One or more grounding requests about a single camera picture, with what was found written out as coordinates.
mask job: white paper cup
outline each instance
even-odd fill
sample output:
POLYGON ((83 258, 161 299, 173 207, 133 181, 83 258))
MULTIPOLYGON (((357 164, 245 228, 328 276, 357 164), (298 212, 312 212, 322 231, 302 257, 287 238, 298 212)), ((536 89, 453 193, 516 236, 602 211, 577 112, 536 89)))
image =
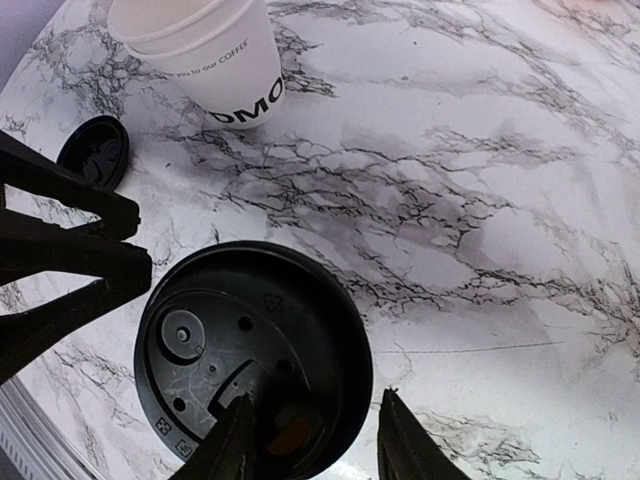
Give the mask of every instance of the white paper cup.
POLYGON ((284 83, 265 0, 213 0, 157 31, 140 27, 140 34, 132 32, 131 15, 140 12, 132 1, 116 0, 108 22, 132 56, 177 82, 220 126, 252 128, 275 115, 284 83))

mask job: paper coffee cup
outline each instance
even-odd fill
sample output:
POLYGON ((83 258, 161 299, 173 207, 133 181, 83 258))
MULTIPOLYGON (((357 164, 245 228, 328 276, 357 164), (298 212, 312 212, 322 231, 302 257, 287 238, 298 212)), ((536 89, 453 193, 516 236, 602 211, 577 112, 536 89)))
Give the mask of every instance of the paper coffee cup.
POLYGON ((108 26, 220 126, 256 127, 283 102, 265 0, 115 0, 108 26))

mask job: cup lid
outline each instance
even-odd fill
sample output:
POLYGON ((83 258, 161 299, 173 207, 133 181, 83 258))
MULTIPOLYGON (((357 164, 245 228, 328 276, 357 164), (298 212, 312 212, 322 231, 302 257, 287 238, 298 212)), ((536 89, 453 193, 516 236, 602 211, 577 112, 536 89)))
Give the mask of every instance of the cup lid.
POLYGON ((56 163, 113 191, 129 164, 129 135, 116 118, 93 118, 69 137, 56 163))
POLYGON ((373 388, 346 290, 302 253, 256 241, 200 250, 163 277, 143 313, 134 371, 154 431, 182 460, 249 394, 255 480, 328 468, 358 435, 373 388))

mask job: black plastic lid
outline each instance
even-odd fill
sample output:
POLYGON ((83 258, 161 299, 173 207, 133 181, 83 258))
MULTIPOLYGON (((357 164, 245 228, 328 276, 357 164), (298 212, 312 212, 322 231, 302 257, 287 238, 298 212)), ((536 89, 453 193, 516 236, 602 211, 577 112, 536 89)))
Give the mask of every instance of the black plastic lid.
POLYGON ((160 281, 134 357, 142 408, 188 460, 234 398, 256 410, 255 480, 302 480, 351 446, 369 411, 371 349, 319 263, 267 242, 200 250, 160 281))
POLYGON ((93 118, 69 137, 57 163, 113 191, 129 164, 129 135, 116 118, 106 115, 93 118))

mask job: round table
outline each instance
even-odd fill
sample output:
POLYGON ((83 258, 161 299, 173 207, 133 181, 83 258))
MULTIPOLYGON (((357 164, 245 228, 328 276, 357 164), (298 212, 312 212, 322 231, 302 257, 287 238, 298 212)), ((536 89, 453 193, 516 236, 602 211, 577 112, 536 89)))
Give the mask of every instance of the round table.
MULTIPOLYGON (((118 193, 154 284, 205 246, 268 240, 319 260, 365 319, 374 401, 323 480, 377 478, 385 388, 473 479, 640 477, 640 9, 632 0, 273 1, 287 98, 246 132, 206 114, 67 2, 0 96, 0 128, 55 159, 119 117, 118 193)), ((85 222, 9 191, 9 208, 85 222)), ((0 290, 18 311, 87 279, 0 290)), ((139 404, 147 296, 18 376, 107 480, 181 464, 139 404)))

